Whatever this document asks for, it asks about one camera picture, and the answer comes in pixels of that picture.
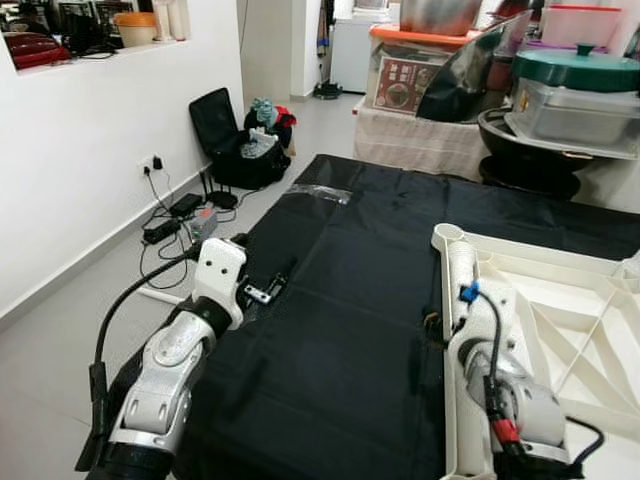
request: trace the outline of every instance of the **green lid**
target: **green lid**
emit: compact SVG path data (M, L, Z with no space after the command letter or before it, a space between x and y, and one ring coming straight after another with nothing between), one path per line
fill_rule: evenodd
M593 45L573 50L526 50L516 55L514 77L550 87L594 92L629 92L640 88L640 62L604 53L591 53Z

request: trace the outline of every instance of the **white plastic frame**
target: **white plastic frame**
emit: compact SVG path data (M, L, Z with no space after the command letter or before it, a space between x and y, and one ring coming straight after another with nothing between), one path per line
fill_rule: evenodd
M457 297L451 289L449 246L457 242L467 242L475 250L481 288L483 282L502 282L515 290L516 318L510 337L516 340L517 356L536 381L556 393L566 414L605 432L608 442L597 452L599 464L611 473L622 468L617 473L624 476L612 478L640 478L637 273L621 262L439 224L431 243L442 255L445 339L451 338L452 302ZM466 392L455 340L444 353L447 474L443 479L494 479L488 422ZM567 443L571 452L571 439ZM587 468L586 474L601 478L601 471L594 467L590 473Z

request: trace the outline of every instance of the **stainless steel container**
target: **stainless steel container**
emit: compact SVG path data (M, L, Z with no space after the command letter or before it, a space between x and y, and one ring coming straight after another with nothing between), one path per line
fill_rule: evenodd
M466 35L482 0L402 0L400 30L437 35Z

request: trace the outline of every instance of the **black tablecloth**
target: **black tablecloth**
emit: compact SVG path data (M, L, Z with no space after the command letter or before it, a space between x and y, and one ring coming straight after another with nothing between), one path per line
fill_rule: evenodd
M298 266L210 357L180 480L439 478L442 354L420 330L441 305L434 225L611 259L640 246L640 216L353 160L318 156L298 183L353 195L285 195L251 231L258 283Z

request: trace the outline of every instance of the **wall socket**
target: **wall socket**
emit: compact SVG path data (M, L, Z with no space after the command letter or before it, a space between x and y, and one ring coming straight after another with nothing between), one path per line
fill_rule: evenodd
M155 156L156 155L151 155L150 157L143 158L137 163L138 172L140 173L140 175L142 175L143 177L146 177L146 175L144 174L145 167L149 168L149 172L151 173L159 172L159 170L153 169L153 158Z

